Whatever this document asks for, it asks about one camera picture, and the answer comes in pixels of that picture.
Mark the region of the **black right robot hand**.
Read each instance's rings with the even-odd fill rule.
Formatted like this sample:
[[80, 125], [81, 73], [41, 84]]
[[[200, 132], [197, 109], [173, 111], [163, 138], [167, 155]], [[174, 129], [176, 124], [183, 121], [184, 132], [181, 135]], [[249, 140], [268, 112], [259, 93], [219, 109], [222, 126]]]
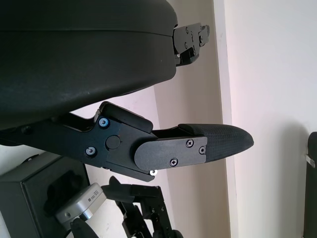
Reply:
[[123, 215], [128, 238], [181, 238], [171, 226], [159, 186], [121, 184], [114, 176], [101, 187], [106, 199], [115, 201]]

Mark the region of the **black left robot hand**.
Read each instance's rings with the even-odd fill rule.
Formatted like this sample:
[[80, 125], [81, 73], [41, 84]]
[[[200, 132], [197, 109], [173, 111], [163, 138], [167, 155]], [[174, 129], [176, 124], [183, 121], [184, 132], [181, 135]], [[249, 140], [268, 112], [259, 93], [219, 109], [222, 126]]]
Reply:
[[0, 142], [27, 145], [142, 181], [253, 146], [225, 124], [151, 121], [108, 102], [170, 80], [209, 41], [165, 0], [3, 0]]

